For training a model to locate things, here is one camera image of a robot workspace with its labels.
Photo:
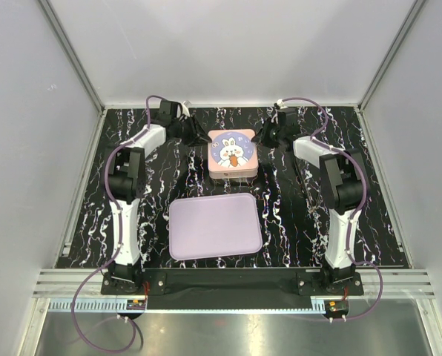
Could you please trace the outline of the pink tin lid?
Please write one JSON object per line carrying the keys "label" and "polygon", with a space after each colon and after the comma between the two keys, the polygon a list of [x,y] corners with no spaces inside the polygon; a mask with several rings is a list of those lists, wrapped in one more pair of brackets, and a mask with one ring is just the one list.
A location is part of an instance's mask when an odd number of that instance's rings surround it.
{"label": "pink tin lid", "polygon": [[255,136],[252,129],[212,130],[208,132],[208,167],[221,165],[237,167],[259,165],[257,145],[251,142]]}

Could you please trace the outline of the pink chocolate tin box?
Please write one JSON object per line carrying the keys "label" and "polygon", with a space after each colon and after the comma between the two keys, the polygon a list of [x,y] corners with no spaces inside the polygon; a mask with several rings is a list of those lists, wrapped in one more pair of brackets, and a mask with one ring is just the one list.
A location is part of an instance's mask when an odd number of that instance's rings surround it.
{"label": "pink chocolate tin box", "polygon": [[240,179],[253,178],[257,175],[257,165],[241,165],[237,167],[224,167],[212,165],[208,167],[209,176],[212,179]]}

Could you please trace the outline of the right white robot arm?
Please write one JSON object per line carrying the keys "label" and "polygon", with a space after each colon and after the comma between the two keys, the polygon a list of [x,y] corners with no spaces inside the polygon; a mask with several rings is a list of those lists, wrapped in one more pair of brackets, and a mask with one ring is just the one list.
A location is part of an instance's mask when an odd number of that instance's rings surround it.
{"label": "right white robot arm", "polygon": [[251,141],[268,148],[284,144],[296,160],[320,170],[320,197],[329,210],[329,241],[314,281],[329,294],[342,292],[356,272],[354,239],[369,189],[360,152],[302,135],[297,110],[278,104]]}

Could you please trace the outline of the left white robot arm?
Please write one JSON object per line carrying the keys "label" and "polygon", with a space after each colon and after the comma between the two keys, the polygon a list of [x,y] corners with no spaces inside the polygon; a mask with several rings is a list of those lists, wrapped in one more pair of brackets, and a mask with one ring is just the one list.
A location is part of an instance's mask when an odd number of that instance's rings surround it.
{"label": "left white robot arm", "polygon": [[159,109],[146,109],[147,123],[131,138],[108,151],[103,173],[105,193],[113,217],[113,252],[106,268],[105,286],[119,285],[129,294],[146,290],[138,243],[138,206],[145,191],[146,158],[171,139],[189,147],[211,142],[183,102],[161,96]]}

